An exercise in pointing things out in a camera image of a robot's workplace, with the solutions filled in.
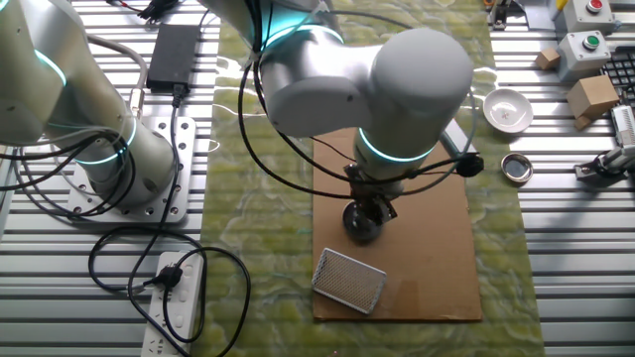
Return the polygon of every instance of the green patterned mat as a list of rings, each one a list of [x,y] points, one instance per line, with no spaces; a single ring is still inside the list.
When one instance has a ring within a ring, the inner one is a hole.
[[[385,15],[452,34],[476,68],[474,93],[494,88],[494,61],[481,0],[334,0],[337,9]],[[400,28],[364,18],[339,17],[348,44],[386,42]],[[507,143],[494,139],[482,115],[474,145],[486,171],[468,179],[476,262],[484,318],[480,323],[315,323],[311,291],[312,199],[262,173],[244,148],[236,102],[247,49],[223,25],[209,153],[202,243],[228,248],[253,281],[247,321],[229,356],[543,356],[543,340],[518,195],[499,171]],[[471,125],[466,107],[458,115]],[[275,172],[311,185],[312,169],[286,147],[257,104],[245,96],[247,131],[255,151]],[[309,142],[304,142],[307,149]],[[215,356],[236,327],[244,281],[233,264],[212,258],[205,331],[195,356]]]

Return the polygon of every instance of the wooden block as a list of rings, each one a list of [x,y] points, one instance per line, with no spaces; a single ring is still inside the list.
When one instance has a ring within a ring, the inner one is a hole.
[[[587,126],[591,125],[592,122],[592,120],[582,115],[581,117],[575,119],[574,125],[576,129],[584,130]]]
[[[560,55],[556,49],[546,49],[540,52],[535,62],[542,69],[551,69],[560,62]]]
[[[579,80],[567,94],[567,102],[575,118],[594,120],[619,102],[619,97],[608,75],[599,75]]]

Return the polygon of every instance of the white control box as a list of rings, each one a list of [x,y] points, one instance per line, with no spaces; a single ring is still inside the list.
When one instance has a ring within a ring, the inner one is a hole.
[[[558,45],[561,59],[558,77],[561,81],[578,81],[599,75],[611,58],[611,52],[599,31],[567,34]]]
[[[595,30],[607,35],[615,29],[615,18],[608,0],[570,0],[556,19],[556,28],[567,33]]]

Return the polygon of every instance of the small metal bowl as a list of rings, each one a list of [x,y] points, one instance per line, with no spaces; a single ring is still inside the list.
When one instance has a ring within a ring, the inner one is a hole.
[[[534,175],[532,162],[521,154],[509,154],[503,158],[500,167],[505,177],[516,184],[524,184]]]

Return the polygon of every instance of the metal base plate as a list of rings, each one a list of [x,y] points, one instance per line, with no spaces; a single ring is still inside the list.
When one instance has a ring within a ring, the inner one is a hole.
[[[170,118],[144,118],[144,123],[148,129],[156,131],[170,141]],[[168,214],[167,223],[181,222],[186,217],[188,211],[188,193],[190,192],[191,163],[194,151],[193,143],[196,136],[196,123],[191,118],[178,118],[176,134],[177,143],[185,143],[186,146],[183,149],[178,149],[183,169],[179,173],[179,183],[172,199],[171,211],[170,214]],[[85,192],[94,193],[86,172],[80,165],[75,166],[73,182],[77,186],[86,187]],[[71,211],[81,210],[85,212],[102,202],[100,197],[86,194],[85,192],[72,188],[68,197],[67,208]],[[156,198],[146,204],[135,207],[117,207],[104,214],[90,217],[90,220],[74,220],[73,223],[158,223],[165,209],[165,201],[167,200],[169,192],[170,186],[167,186],[161,193],[156,195]]]

